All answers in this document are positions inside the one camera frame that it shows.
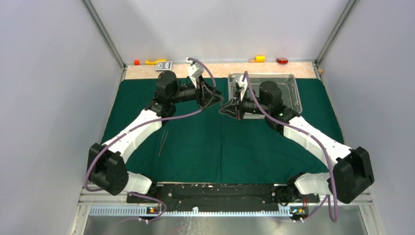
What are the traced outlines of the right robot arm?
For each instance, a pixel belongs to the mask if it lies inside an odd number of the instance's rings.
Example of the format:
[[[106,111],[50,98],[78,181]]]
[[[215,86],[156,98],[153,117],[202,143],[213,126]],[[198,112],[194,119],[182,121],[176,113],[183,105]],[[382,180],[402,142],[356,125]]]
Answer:
[[[247,81],[234,79],[232,97],[220,113],[241,120],[245,114],[262,114],[267,125],[302,146],[319,159],[328,173],[299,173],[288,182],[287,196],[294,202],[309,194],[328,194],[349,204],[374,182],[369,152],[344,145],[309,124],[283,103],[282,91],[274,81],[259,85],[259,95]]]

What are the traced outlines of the metal mesh instrument tray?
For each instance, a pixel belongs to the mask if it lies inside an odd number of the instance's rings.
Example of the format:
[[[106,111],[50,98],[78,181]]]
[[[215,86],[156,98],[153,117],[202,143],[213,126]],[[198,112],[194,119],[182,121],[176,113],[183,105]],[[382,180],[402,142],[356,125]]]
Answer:
[[[228,75],[228,98],[225,101],[230,101],[236,91],[236,84],[233,84],[233,80],[242,73],[231,73]],[[274,81],[282,91],[283,105],[293,109],[299,114],[302,112],[302,104],[298,92],[298,86],[296,79],[291,73],[249,73],[252,88],[255,91],[255,95],[259,97],[260,83],[265,81]],[[264,119],[263,114],[245,114],[243,119]]]

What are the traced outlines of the dark green surgical drape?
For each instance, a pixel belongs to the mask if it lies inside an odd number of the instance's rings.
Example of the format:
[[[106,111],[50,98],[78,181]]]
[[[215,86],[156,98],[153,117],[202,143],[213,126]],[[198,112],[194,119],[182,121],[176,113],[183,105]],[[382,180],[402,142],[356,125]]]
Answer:
[[[323,83],[297,80],[303,111],[315,128],[344,143]],[[121,82],[102,143],[129,125],[154,97],[155,79]],[[286,183],[301,172],[327,172],[327,167],[297,143],[269,128],[263,119],[222,115],[220,104],[200,114],[171,120],[149,136],[131,155],[127,170],[157,182],[223,184]],[[161,137],[169,131],[161,155]]]

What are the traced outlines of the steel tweezers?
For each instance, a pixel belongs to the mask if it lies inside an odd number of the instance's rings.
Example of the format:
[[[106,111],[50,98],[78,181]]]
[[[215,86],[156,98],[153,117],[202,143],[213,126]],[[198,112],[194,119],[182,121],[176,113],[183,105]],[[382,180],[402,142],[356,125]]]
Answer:
[[[167,139],[168,134],[169,134],[169,131],[164,131],[163,134],[162,134],[158,156],[161,155],[161,152],[162,152],[162,149],[164,147],[164,144],[165,144],[165,141]]]

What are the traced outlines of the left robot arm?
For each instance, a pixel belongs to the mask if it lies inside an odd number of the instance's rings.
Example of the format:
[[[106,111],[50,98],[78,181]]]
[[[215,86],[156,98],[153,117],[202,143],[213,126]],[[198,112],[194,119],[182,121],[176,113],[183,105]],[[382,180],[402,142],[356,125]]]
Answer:
[[[156,82],[154,97],[139,115],[119,134],[104,144],[95,143],[89,149],[84,188],[88,183],[98,191],[111,195],[134,192],[144,202],[152,202],[157,189],[148,177],[127,170],[126,163],[139,146],[170,120],[182,119],[224,100],[215,79],[210,85],[200,74],[190,76],[191,82],[181,84],[176,74],[162,72]]]

